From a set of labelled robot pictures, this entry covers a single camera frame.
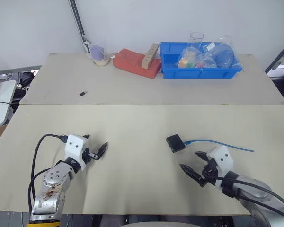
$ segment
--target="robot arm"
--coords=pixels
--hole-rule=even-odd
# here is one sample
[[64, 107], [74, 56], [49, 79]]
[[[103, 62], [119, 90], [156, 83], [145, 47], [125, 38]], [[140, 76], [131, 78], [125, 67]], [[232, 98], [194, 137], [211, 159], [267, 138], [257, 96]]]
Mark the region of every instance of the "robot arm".
[[65, 146], [65, 161], [60, 160], [43, 174], [42, 186], [35, 198], [27, 227], [58, 227], [65, 203], [65, 193], [78, 171], [91, 159], [99, 160], [108, 147], [103, 144], [97, 154], [85, 147], [89, 135], [70, 135]]
[[[284, 213], [284, 204], [273, 197], [272, 194], [268, 193], [272, 193], [272, 190], [264, 182], [234, 173], [233, 160], [225, 146], [215, 148], [209, 153], [198, 151], [196, 154], [204, 161], [207, 161], [202, 171], [204, 178], [189, 166], [184, 164], [180, 164], [180, 166], [183, 171], [196, 180], [201, 187], [204, 187], [207, 183], [211, 183], [215, 185], [216, 188], [222, 190], [223, 194], [239, 200], [251, 213], [257, 226], [284, 227], [284, 217], [276, 213]], [[231, 180], [253, 184], [266, 189], [266, 191]], [[276, 211], [263, 207], [266, 205]]]

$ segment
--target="floor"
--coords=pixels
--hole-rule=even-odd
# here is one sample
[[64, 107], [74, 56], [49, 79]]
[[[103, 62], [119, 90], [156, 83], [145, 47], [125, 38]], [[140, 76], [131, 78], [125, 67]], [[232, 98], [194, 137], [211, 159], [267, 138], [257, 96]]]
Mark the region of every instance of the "floor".
[[[119, 227], [128, 223], [144, 221], [171, 221], [199, 225], [201, 227], [255, 227], [251, 216], [233, 216], [230, 224], [219, 216], [158, 216], [158, 215], [103, 215], [101, 221], [96, 221], [93, 215], [63, 214], [61, 227]], [[0, 227], [21, 227], [28, 223], [28, 213], [23, 213], [23, 225], [21, 223], [21, 212], [0, 211]]]

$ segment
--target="clear plastic cup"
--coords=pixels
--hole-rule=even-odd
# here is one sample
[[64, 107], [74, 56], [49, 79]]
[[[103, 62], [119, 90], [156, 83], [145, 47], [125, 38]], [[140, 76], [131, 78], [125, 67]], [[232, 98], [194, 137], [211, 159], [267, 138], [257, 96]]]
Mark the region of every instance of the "clear plastic cup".
[[192, 32], [189, 35], [188, 46], [200, 49], [201, 43], [203, 41], [204, 35], [200, 32]]

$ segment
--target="plastic bag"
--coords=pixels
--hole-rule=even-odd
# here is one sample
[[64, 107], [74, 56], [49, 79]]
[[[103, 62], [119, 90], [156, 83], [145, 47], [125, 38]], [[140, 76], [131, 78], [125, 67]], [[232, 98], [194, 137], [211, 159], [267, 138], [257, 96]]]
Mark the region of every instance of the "plastic bag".
[[201, 52], [194, 47], [185, 48], [179, 57], [178, 68], [195, 68], [195, 59], [200, 54]]
[[204, 61], [204, 68], [217, 68], [218, 67], [211, 53], [202, 54], [202, 58]]
[[220, 44], [211, 49], [210, 53], [213, 56], [219, 68], [227, 69], [229, 68], [234, 60], [234, 53], [232, 48], [225, 44]]
[[203, 51], [212, 54], [212, 58], [219, 68], [242, 68], [237, 60], [230, 36], [223, 36], [217, 42], [205, 45]]

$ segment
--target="black power cord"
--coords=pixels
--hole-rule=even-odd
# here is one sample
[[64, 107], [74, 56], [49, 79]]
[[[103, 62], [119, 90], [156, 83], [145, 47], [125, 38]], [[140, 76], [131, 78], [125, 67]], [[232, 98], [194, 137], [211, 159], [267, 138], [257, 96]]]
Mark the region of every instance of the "black power cord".
[[[36, 149], [35, 149], [35, 153], [34, 153], [34, 158], [33, 158], [33, 164], [32, 164], [32, 172], [31, 172], [31, 180], [34, 178], [35, 176], [35, 164], [36, 164], [36, 157], [37, 157], [37, 153], [38, 153], [38, 149], [40, 147], [40, 144], [42, 142], [42, 140], [47, 137], [47, 136], [51, 136], [51, 137], [56, 137], [62, 140], [62, 142], [66, 143], [67, 141], [67, 136], [64, 135], [54, 135], [54, 134], [45, 134], [43, 137], [41, 137], [41, 139], [39, 140]], [[33, 198], [36, 198], [36, 193], [35, 193], [35, 185], [34, 185], [34, 181], [32, 182], [32, 193], [33, 193]]]
[[37, 173], [35, 176], [32, 177], [29, 186], [28, 186], [28, 191], [27, 191], [27, 200], [28, 200], [28, 208], [29, 208], [29, 214], [32, 212], [32, 202], [31, 202], [31, 198], [30, 198], [30, 193], [31, 193], [31, 189], [33, 188], [34, 185], [34, 180], [36, 179], [36, 177], [38, 177], [41, 173], [46, 172], [48, 169], [44, 169], [42, 171], [40, 171], [39, 173]]
[[250, 198], [246, 198], [246, 197], [240, 196], [240, 195], [237, 196], [237, 198], [242, 199], [242, 200], [247, 200], [247, 201], [249, 201], [249, 202], [253, 202], [253, 203], [257, 204], [257, 205], [260, 205], [260, 206], [265, 207], [265, 208], [267, 208], [267, 209], [269, 209], [269, 210], [272, 210], [272, 211], [274, 211], [274, 212], [276, 212], [276, 213], [278, 213], [279, 215], [281, 215], [281, 216], [284, 217], [284, 213], [283, 213], [283, 212], [277, 210], [276, 208], [273, 208], [273, 207], [271, 207], [271, 206], [268, 206], [268, 205], [266, 205], [266, 204], [264, 204], [264, 203], [262, 203], [262, 202], [259, 202], [259, 201], [257, 201], [257, 200], [253, 200], [253, 199], [250, 199]]
[[[256, 184], [249, 183], [249, 182], [245, 182], [245, 181], [240, 181], [240, 180], [235, 180], [235, 179], [232, 179], [232, 178], [226, 178], [226, 177], [219, 177], [219, 176], [215, 177], [215, 176], [208, 176], [208, 175], [203, 175], [203, 176], [204, 176], [205, 178], [210, 178], [210, 179], [214, 179], [214, 180], [221, 180], [221, 181], [235, 182], [235, 183], [244, 184], [244, 185], [247, 185], [247, 186], [250, 186], [250, 187], [253, 187], [253, 188], [257, 188], [257, 189], [259, 189], [259, 190], [262, 190], [262, 191], [264, 191], [264, 192], [266, 192], [266, 193], [268, 193], [268, 194], [271, 194], [271, 195], [275, 196], [278, 200], [280, 200], [280, 201], [284, 204], [284, 199], [283, 199], [281, 196], [279, 196], [278, 194], [276, 194], [276, 193], [274, 193], [274, 192], [272, 192], [272, 191], [270, 191], [270, 190], [268, 190], [268, 189], [266, 189], [266, 188], [263, 188], [263, 187], [261, 187], [261, 186], [258, 186], [258, 185], [256, 185]], [[270, 210], [272, 210], [272, 211], [275, 210], [275, 208], [270, 207], [270, 206], [268, 206], [268, 205], [266, 205], [266, 204], [263, 204], [263, 203], [261, 203], [261, 202], [258, 202], [258, 201], [257, 201], [257, 202], [255, 202], [255, 203], [258, 204], [258, 205], [260, 205], [260, 206], [263, 206], [263, 207], [265, 207], [265, 208], [269, 207], [268, 209], [270, 209]], [[282, 215], [282, 216], [284, 217], [284, 213], [283, 213], [283, 212], [281, 212], [281, 211], [278, 210], [277, 213], [280, 214], [280, 215]]]

